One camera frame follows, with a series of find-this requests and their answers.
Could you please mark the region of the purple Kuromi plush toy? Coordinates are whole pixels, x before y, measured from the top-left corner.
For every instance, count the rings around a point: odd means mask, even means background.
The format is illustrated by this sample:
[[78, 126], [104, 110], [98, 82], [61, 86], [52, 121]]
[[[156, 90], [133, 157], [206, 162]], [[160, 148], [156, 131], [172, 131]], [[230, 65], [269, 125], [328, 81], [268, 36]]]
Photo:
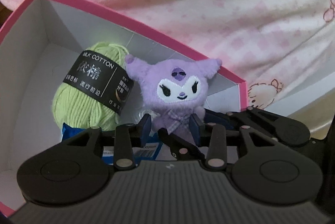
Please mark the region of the purple Kuromi plush toy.
[[144, 106], [157, 114], [152, 120], [153, 130], [165, 128], [168, 134], [190, 143], [194, 143], [190, 116], [196, 114], [204, 119], [208, 80], [221, 65], [221, 59], [169, 59], [151, 65], [131, 54], [125, 57], [125, 70], [139, 84]]

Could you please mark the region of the green yarn ball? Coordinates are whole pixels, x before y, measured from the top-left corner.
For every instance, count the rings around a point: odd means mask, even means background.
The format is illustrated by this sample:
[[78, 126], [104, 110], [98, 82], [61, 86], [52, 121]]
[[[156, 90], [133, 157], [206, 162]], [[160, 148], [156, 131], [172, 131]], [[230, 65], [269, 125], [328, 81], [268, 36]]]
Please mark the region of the green yarn ball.
[[58, 127], [116, 128], [134, 85], [125, 71], [128, 53], [119, 44], [98, 42], [79, 54], [52, 101]]

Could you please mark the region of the clear plastic floss box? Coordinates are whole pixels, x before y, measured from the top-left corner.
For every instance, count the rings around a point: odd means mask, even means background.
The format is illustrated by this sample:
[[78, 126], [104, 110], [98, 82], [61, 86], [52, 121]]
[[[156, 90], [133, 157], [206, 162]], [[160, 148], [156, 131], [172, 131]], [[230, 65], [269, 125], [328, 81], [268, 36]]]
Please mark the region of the clear plastic floss box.
[[157, 116], [159, 116], [159, 113], [146, 108], [146, 107], [141, 107], [139, 109], [136, 109], [135, 112], [132, 115], [132, 121], [137, 124], [145, 114], [149, 114], [151, 116], [151, 119], [156, 118]]

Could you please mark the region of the golden satin blanket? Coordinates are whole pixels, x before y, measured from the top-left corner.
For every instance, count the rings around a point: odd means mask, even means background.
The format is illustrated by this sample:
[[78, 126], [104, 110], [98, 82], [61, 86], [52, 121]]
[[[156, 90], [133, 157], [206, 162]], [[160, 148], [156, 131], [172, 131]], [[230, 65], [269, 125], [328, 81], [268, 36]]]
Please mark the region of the golden satin blanket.
[[334, 74], [273, 103], [266, 111], [298, 120], [313, 138], [324, 139], [334, 117]]

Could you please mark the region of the pink cardboard box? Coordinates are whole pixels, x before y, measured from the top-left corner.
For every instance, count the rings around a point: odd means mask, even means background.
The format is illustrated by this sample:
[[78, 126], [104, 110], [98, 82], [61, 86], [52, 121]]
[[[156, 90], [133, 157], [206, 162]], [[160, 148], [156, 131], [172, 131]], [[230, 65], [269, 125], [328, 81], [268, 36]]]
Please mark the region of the pink cardboard box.
[[61, 139], [51, 112], [79, 53], [109, 41], [149, 63], [202, 60], [192, 48], [87, 0], [25, 0], [1, 28], [1, 204], [11, 223], [243, 223], [249, 201], [196, 162], [146, 161], [68, 207], [25, 203], [16, 172]]

